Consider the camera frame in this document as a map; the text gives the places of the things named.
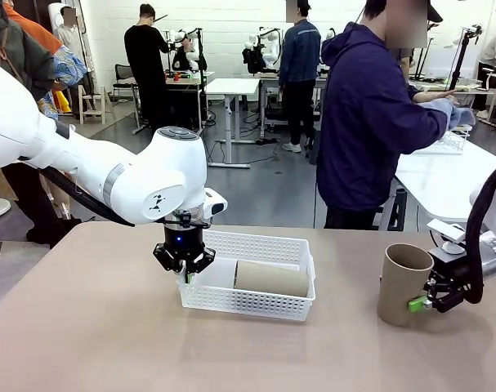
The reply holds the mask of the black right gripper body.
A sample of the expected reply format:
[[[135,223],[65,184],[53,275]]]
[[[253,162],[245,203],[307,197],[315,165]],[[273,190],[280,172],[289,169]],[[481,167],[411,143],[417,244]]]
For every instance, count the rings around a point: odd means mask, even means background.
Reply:
[[[476,261],[470,255],[432,255],[430,278],[446,284],[446,290],[476,291]]]

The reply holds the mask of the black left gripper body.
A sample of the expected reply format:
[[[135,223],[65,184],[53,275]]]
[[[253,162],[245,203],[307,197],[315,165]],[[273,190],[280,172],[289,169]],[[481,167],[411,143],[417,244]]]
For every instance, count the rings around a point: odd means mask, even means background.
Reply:
[[[163,248],[176,260],[194,260],[203,253],[203,231],[209,221],[197,210],[174,211],[162,219]]]

